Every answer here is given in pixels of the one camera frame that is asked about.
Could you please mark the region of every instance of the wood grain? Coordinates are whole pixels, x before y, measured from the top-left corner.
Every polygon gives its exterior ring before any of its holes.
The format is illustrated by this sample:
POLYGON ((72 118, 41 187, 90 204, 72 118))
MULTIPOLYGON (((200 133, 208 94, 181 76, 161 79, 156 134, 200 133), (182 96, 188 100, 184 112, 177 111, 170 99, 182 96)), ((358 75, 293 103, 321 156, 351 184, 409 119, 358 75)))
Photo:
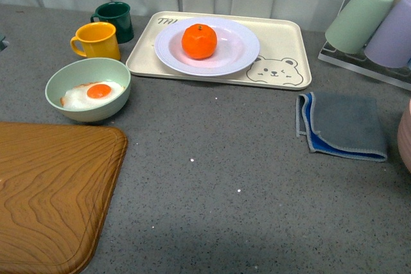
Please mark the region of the wood grain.
POLYGON ((0 273, 78 273, 127 149, 121 130, 0 123, 0 273))

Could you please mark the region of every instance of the beige tray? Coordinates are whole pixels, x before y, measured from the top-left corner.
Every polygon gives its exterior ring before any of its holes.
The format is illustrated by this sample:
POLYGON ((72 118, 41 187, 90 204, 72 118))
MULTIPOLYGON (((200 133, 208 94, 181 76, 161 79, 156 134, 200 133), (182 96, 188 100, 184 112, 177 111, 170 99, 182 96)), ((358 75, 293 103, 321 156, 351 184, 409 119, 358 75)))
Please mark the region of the beige tray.
POLYGON ((147 77, 212 81, 290 90, 304 89, 311 83, 311 72, 300 27, 293 22, 276 19, 159 12, 154 14, 148 22, 128 57, 126 65, 132 74, 147 77), (182 19, 203 16, 230 19, 253 31, 260 43, 257 60, 239 72, 215 77, 187 75, 163 64, 154 51, 155 38, 160 31, 182 19))

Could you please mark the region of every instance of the cloth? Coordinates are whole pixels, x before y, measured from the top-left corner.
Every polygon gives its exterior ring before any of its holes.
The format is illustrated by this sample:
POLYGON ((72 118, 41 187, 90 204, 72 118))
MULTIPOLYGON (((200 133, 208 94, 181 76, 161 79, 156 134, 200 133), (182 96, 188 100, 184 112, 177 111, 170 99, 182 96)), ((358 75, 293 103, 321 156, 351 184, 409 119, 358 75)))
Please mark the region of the cloth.
POLYGON ((387 142, 373 98, 327 92, 300 94, 295 122, 297 137, 307 136, 311 152, 387 160, 387 142))

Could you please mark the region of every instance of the egg yolk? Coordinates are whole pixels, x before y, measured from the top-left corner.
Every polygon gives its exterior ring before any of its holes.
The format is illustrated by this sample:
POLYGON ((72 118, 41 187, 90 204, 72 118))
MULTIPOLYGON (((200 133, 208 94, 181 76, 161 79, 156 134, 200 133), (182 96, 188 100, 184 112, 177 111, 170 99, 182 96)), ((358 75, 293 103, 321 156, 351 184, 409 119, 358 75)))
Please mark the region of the egg yolk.
POLYGON ((94 85, 87 90, 87 96, 92 99, 100 99, 108 96, 111 92, 111 87, 104 83, 94 85))

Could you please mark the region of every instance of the bear face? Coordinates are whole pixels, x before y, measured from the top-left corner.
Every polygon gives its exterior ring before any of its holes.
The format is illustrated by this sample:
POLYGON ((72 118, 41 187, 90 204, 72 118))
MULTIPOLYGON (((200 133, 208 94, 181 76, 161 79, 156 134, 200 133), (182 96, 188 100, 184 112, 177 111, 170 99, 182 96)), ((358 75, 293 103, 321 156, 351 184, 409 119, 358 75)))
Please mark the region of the bear face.
POLYGON ((258 56, 246 74, 256 83, 298 86, 304 78, 298 72, 297 66, 297 61, 292 58, 277 60, 258 56))

